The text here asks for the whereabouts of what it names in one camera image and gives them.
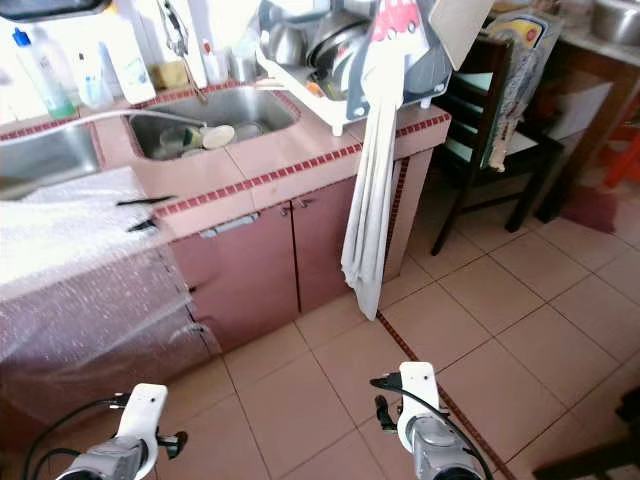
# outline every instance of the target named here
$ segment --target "stainless steel sink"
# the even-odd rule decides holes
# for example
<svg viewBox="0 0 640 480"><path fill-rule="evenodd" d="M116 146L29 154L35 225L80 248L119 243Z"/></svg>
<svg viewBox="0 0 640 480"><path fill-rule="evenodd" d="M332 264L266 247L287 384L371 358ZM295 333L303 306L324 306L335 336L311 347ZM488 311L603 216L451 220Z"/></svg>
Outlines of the stainless steel sink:
<svg viewBox="0 0 640 480"><path fill-rule="evenodd" d="M268 91L252 87L231 88L210 93L207 99L206 105L196 98L185 98L149 110L202 120L210 127L231 125L236 129L235 142L280 130L295 122L280 100ZM175 151L160 145L160 134L167 128L183 124L143 116L131 117L129 123L145 157L153 160L176 157Z"/></svg>
<svg viewBox="0 0 640 480"><path fill-rule="evenodd" d="M87 127L69 127L33 140L0 145L0 199L15 200L39 187L100 169Z"/></svg>

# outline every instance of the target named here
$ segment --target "plastic bottle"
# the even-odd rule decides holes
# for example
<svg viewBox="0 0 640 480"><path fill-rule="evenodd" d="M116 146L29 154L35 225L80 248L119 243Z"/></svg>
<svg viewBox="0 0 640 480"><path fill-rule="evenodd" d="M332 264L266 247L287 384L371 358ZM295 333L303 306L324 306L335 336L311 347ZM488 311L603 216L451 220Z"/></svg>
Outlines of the plastic bottle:
<svg viewBox="0 0 640 480"><path fill-rule="evenodd" d="M13 39L18 46L18 59L49 114L53 118L73 115L76 109L56 78L45 49L38 48L37 44L33 45L29 36L19 28L13 33Z"/></svg>
<svg viewBox="0 0 640 480"><path fill-rule="evenodd" d="M151 100L156 96L156 90L131 23L118 15L113 6L105 10L102 20L104 43L124 98L129 103Z"/></svg>
<svg viewBox="0 0 640 480"><path fill-rule="evenodd" d="M72 54L71 65L82 103L94 110L113 104L98 44L85 42L84 46L77 46Z"/></svg>

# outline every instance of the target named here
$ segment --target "chair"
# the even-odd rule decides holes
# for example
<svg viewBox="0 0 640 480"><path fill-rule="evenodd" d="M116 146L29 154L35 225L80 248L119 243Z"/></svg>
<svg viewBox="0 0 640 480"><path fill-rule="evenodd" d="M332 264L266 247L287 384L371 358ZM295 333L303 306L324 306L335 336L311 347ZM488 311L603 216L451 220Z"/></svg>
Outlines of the chair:
<svg viewBox="0 0 640 480"><path fill-rule="evenodd" d="M505 225L510 232L518 230L562 151L559 143L519 124L504 161L505 171L499 173L485 166L492 151L492 131L508 76L510 56L510 42L481 34L460 71L452 75L447 92L433 100L453 118L446 143L434 153L434 165L460 191L431 249L432 255L440 252L461 213L519 199ZM486 81L481 85L478 79L490 80L488 85ZM523 174L531 174L523 191L465 205L473 187Z"/></svg>

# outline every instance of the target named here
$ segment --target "towel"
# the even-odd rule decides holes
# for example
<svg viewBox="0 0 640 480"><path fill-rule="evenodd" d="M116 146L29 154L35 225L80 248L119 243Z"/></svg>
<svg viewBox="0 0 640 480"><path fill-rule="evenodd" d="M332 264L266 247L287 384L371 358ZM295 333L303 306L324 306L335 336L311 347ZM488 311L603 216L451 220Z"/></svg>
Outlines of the towel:
<svg viewBox="0 0 640 480"><path fill-rule="evenodd" d="M402 15L394 15L398 8ZM389 19L396 23L390 25ZM363 66L362 88L369 116L341 259L345 280L369 320L375 319L382 289L396 111L403 103L405 72L427 49L415 2L380 2Z"/></svg>

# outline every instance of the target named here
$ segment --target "plastic wrap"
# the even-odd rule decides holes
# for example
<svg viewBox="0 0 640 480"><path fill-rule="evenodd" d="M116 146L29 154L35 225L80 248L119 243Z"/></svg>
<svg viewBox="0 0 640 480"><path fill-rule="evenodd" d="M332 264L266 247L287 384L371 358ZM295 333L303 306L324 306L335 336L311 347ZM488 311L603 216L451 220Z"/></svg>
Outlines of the plastic wrap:
<svg viewBox="0 0 640 480"><path fill-rule="evenodd" d="M0 397L51 422L80 404L162 383L219 348L193 322L173 255L129 168L4 202Z"/></svg>
<svg viewBox="0 0 640 480"><path fill-rule="evenodd" d="M164 243L155 229L127 232L151 215L129 167L0 202L0 301Z"/></svg>
<svg viewBox="0 0 640 480"><path fill-rule="evenodd" d="M166 381L210 355L189 300L159 247L3 302L0 395L51 422L136 383Z"/></svg>

